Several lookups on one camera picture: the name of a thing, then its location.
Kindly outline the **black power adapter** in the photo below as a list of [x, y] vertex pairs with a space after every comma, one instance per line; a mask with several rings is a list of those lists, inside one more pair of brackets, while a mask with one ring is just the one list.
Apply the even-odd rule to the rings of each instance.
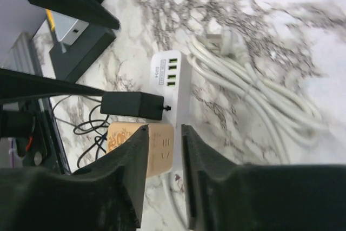
[[[143, 92], [105, 92], [99, 105], [100, 112], [106, 115], [120, 115], [140, 117], [144, 119], [160, 120], [165, 109], [162, 96]], [[139, 125], [129, 138], [122, 144], [113, 137], [111, 130], [101, 135], [101, 140], [106, 140], [117, 145], [98, 162], [89, 166], [80, 166], [81, 159], [77, 160], [77, 173], [91, 171], [91, 167], [108, 167], [112, 163], [115, 167], [129, 166], [147, 173], [149, 152], [149, 127]]]

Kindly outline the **beige cube socket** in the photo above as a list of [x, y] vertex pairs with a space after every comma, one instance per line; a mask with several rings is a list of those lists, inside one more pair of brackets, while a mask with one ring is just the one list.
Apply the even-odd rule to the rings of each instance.
[[[143, 123], [113, 122], [108, 127], [107, 152], [129, 139]], [[147, 177], [168, 172], [172, 168], [174, 128], [167, 123], [149, 123], [149, 153]]]

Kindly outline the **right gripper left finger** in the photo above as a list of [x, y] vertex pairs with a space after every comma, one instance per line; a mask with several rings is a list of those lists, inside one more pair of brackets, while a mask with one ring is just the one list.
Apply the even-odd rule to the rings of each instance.
[[1, 230], [136, 230], [141, 226], [149, 128], [71, 175], [1, 170]]

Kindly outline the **white power strip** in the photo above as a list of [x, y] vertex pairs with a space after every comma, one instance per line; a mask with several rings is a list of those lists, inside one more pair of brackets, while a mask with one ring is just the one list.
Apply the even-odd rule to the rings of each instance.
[[150, 85], [164, 97], [163, 121], [174, 128], [172, 165], [163, 176], [163, 188], [179, 230], [187, 223], [172, 193], [172, 176], [182, 169], [182, 130], [192, 109], [191, 75], [213, 87], [217, 97], [229, 97], [230, 108], [215, 113], [224, 123], [210, 120], [216, 150], [234, 162], [265, 163], [266, 155], [278, 163], [290, 163], [288, 143], [313, 148], [320, 133], [328, 129], [318, 109], [255, 69], [243, 38], [232, 30], [220, 35], [193, 35], [189, 53], [162, 51], [151, 60]]

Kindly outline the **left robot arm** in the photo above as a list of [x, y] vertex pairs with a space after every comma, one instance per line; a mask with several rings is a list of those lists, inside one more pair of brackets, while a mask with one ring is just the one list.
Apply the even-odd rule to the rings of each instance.
[[[119, 20], [96, 0], [28, 0], [31, 4], [82, 21], [118, 30]], [[60, 95], [102, 96], [100, 89], [23, 72], [1, 69], [1, 105]], [[39, 119], [29, 111], [1, 109], [1, 137], [25, 138], [25, 157], [35, 155], [35, 129]]]

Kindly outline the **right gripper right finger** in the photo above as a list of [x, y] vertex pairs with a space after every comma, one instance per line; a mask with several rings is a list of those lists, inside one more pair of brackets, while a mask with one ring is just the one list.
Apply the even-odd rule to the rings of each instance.
[[345, 230], [345, 166], [235, 164], [182, 126], [191, 230]]

